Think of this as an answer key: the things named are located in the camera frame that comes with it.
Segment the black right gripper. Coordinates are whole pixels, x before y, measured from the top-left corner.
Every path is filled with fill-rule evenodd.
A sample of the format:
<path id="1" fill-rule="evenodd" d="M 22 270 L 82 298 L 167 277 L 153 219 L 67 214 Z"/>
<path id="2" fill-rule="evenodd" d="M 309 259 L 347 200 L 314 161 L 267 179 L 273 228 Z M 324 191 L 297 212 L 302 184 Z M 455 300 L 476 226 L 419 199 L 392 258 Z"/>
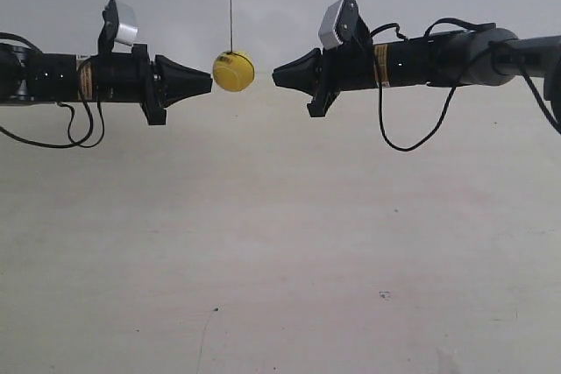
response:
<path id="1" fill-rule="evenodd" d="M 273 70 L 276 87 L 312 96 L 307 108 L 311 117 L 325 117 L 341 92 L 377 87 L 371 39 L 352 39 L 339 47 L 314 48 L 297 60 Z"/>

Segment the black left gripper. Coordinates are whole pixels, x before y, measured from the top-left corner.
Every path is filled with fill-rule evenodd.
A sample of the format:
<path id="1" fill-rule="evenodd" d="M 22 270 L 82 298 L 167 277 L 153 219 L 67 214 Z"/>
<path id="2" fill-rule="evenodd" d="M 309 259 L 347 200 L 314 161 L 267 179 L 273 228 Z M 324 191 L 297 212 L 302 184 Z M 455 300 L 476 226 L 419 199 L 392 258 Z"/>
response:
<path id="1" fill-rule="evenodd" d="M 129 53 L 98 54 L 90 68 L 96 100 L 137 103 L 149 125 L 165 125 L 164 108 L 208 94 L 213 84 L 209 73 L 185 67 L 164 55 L 157 54 L 152 63 L 146 44 L 134 44 Z"/>

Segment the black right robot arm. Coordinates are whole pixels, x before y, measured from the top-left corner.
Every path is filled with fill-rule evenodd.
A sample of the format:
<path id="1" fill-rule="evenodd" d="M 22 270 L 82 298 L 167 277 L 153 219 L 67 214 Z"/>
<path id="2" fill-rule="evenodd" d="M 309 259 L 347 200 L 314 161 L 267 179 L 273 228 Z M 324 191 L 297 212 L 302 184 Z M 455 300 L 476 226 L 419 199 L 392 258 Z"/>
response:
<path id="1" fill-rule="evenodd" d="M 325 116 L 346 91 L 403 88 L 501 86 L 527 74 L 543 79 L 543 98 L 560 116 L 560 38 L 520 39 L 513 32 L 487 25 L 435 32 L 421 37 L 376 43 L 354 35 L 331 49 L 315 48 L 273 70 L 279 88 L 311 96 L 309 114 Z"/>

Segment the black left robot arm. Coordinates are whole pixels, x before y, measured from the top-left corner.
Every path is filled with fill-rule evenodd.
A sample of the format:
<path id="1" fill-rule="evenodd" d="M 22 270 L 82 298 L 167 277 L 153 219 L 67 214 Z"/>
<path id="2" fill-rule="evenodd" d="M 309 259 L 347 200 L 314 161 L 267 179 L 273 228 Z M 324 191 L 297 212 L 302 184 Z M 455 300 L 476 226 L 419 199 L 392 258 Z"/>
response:
<path id="1" fill-rule="evenodd" d="M 211 91 L 210 74 L 184 67 L 163 55 L 149 57 L 147 46 L 129 53 L 81 56 L 39 53 L 1 45 L 1 104 L 137 103 L 152 126 L 167 122 L 167 108 Z"/>

